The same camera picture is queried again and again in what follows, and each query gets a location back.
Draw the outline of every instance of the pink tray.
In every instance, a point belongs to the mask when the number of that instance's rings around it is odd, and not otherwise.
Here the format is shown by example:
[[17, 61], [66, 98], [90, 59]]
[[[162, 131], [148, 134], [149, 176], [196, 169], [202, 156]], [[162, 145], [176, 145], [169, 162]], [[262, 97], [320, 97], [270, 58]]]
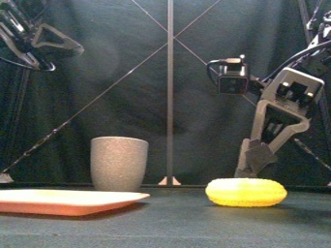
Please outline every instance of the pink tray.
[[0, 212], [79, 216], [123, 207], [149, 197], [130, 192], [0, 190]]

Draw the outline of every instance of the ceramic cup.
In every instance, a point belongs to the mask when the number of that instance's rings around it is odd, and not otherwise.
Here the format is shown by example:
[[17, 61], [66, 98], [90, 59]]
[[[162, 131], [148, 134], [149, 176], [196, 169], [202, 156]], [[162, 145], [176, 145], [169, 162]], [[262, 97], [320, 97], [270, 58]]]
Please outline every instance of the ceramic cup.
[[126, 137], [90, 141], [90, 176], [95, 190], [137, 192], [145, 175], [148, 142]]

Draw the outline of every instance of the metal pole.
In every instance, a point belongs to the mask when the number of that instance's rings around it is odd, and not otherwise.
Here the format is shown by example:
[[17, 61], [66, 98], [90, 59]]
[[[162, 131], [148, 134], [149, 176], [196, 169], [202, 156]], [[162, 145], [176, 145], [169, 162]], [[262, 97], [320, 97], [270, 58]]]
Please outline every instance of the metal pole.
[[173, 0], [168, 0], [166, 185], [173, 185]]

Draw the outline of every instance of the cup rim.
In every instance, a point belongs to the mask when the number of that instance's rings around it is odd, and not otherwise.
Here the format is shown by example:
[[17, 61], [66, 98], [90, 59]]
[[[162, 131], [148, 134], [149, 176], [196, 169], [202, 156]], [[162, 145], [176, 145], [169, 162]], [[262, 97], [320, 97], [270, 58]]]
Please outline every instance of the cup rim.
[[102, 140], [102, 139], [138, 140], [138, 141], [144, 141], [145, 143], [148, 143], [144, 139], [137, 139], [137, 138], [123, 137], [123, 136], [101, 136], [101, 137], [91, 138], [91, 140]]

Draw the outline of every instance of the yellow sponge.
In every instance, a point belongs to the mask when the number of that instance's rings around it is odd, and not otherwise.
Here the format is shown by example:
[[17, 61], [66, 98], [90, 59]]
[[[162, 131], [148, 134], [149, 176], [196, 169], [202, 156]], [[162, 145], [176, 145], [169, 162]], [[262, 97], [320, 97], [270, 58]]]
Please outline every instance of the yellow sponge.
[[270, 206], [280, 203], [286, 191], [274, 181], [258, 178], [220, 178], [205, 188], [210, 202], [225, 206]]

